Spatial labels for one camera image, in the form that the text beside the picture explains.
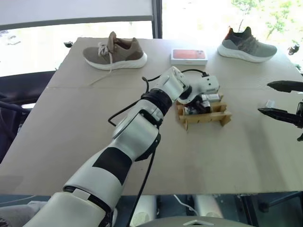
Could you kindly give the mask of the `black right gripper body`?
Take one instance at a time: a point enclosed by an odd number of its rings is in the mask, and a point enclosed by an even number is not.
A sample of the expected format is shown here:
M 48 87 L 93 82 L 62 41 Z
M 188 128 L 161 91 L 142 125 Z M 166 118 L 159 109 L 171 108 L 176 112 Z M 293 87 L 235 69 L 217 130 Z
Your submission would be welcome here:
M 296 115 L 300 118 L 297 125 L 298 128 L 303 128 L 303 102 L 300 102 L 297 107 Z M 297 138 L 297 141 L 303 141 L 303 133 Z

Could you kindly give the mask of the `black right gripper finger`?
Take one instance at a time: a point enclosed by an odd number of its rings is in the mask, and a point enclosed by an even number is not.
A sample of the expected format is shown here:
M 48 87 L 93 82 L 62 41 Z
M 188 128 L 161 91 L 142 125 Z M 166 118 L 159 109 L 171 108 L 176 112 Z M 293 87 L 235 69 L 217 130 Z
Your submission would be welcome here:
M 303 82 L 298 82 L 298 81 L 289 81 L 289 80 L 273 81 L 268 83 L 267 86 L 279 92 L 291 93 L 292 91 L 297 91 L 297 92 L 303 91 Z
M 295 126 L 299 123 L 299 117 L 296 114 L 289 113 L 285 110 L 280 110 L 276 108 L 259 108 L 262 114 L 267 115 L 275 120 L 291 123 Z

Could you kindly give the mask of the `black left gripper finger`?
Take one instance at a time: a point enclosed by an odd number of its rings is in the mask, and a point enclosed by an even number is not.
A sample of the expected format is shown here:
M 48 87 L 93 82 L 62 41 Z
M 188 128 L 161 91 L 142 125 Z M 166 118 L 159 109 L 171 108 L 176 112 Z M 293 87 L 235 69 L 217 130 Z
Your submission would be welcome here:
M 204 101 L 204 102 L 197 101 L 196 108 L 199 113 L 210 113 L 211 112 L 211 105 L 210 105 L 210 102 L 208 102 L 208 101 Z

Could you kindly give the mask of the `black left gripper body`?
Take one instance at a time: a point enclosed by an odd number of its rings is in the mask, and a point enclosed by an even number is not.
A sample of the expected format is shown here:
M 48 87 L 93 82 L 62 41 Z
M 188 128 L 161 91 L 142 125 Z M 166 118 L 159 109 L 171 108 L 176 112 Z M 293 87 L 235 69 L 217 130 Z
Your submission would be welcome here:
M 203 102 L 203 95 L 199 94 L 193 98 L 193 100 L 189 103 L 189 106 L 202 106 Z

